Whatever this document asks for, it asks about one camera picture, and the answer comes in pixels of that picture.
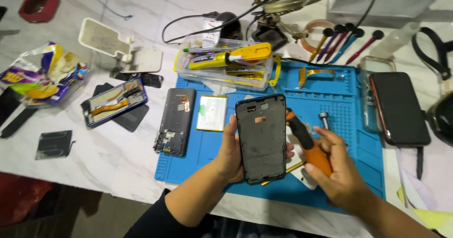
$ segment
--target floor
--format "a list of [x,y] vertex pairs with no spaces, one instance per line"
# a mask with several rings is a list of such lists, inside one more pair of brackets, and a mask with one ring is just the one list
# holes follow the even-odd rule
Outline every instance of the floor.
[[85,190],[71,238],[121,238],[150,207],[137,201]]

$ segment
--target white marble table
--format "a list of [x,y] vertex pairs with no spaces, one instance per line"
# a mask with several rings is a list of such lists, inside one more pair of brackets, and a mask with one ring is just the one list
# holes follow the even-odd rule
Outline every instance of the white marble table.
[[[154,180],[158,156],[152,150],[154,137],[160,126],[167,90],[175,86],[177,74],[173,72],[173,62],[178,46],[162,42],[162,28],[169,22],[184,15],[196,15],[211,11],[231,11],[237,15],[250,7],[252,0],[103,0],[122,15],[134,15],[124,21],[111,14],[95,0],[61,0],[55,18],[45,24],[32,25],[17,15],[22,0],[0,0],[0,6],[7,6],[9,12],[0,22],[0,71],[12,63],[22,52],[32,50],[52,40],[71,49],[87,60],[91,60],[92,72],[84,86],[61,103],[57,108],[38,111],[14,137],[0,140],[0,171],[37,179],[68,184],[86,189],[110,193],[115,196],[154,203],[164,188],[175,186]],[[327,0],[310,5],[301,11],[285,15],[284,21],[302,29],[307,22],[325,18]],[[122,37],[135,35],[135,46],[160,49],[164,52],[162,69],[158,73],[164,77],[162,88],[146,87],[150,98],[147,105],[150,111],[134,133],[129,133],[114,122],[107,122],[95,129],[87,129],[80,103],[89,98],[96,85],[120,81],[108,77],[113,59],[92,54],[91,50],[77,42],[82,20],[91,17],[121,32]],[[243,33],[251,15],[241,20]],[[203,21],[193,18],[177,22],[166,32],[166,39],[200,30]],[[452,40],[452,25],[448,23],[424,23],[434,29],[444,41]],[[357,40],[340,59],[346,59],[371,36],[375,28],[364,27],[366,37]],[[10,35],[9,30],[20,30]],[[391,29],[381,29],[386,34]],[[422,49],[433,53],[427,41]],[[287,50],[293,57],[307,59],[309,54],[297,44],[288,44]],[[436,75],[415,56],[410,46],[395,54],[398,71],[411,76],[417,97],[423,109],[427,109],[439,98],[439,84]],[[7,120],[8,124],[22,108]],[[72,130],[73,145],[71,154],[65,159],[34,160],[39,135],[43,132]],[[389,202],[418,218],[396,197],[400,187],[398,168],[394,150],[384,151],[386,197]],[[328,237],[371,237],[366,228],[349,215],[315,209],[312,207],[282,203],[278,201],[252,198],[226,193],[212,214],[270,224]]]

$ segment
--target glue tube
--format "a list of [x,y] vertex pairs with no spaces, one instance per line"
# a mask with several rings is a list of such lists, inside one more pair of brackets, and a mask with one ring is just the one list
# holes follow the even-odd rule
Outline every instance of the glue tube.
[[242,56],[230,56],[229,52],[214,53],[192,59],[189,63],[188,69],[198,70],[202,68],[227,66],[231,64],[231,61],[240,59],[242,59]]

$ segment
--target left hand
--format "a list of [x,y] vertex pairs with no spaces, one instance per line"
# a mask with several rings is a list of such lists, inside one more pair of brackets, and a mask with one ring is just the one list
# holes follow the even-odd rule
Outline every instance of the left hand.
[[[235,115],[230,116],[229,123],[223,129],[222,145],[217,157],[212,161],[216,165],[219,175],[228,182],[240,181],[244,177],[244,170],[241,163],[241,148],[239,136],[236,133],[237,119]],[[294,156],[294,145],[286,142],[286,158]]]

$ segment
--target hand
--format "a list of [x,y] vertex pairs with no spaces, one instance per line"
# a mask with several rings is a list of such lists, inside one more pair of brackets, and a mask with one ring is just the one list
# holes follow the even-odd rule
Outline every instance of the hand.
[[[239,146],[239,136],[236,133],[237,119],[235,115],[230,116],[229,123],[223,129],[222,145],[220,146],[217,157],[212,161],[216,165],[216,170],[221,177],[228,182],[240,181],[244,177],[244,170],[241,162],[241,148]],[[286,142],[286,157],[292,158],[294,146]]]
[[348,156],[343,138],[318,126],[315,126],[314,130],[321,135],[315,139],[315,143],[329,157],[333,173],[327,177],[324,172],[312,164],[306,164],[305,170],[320,185],[332,202],[345,211],[357,215],[371,199],[377,196],[368,188],[354,165],[354,161]]

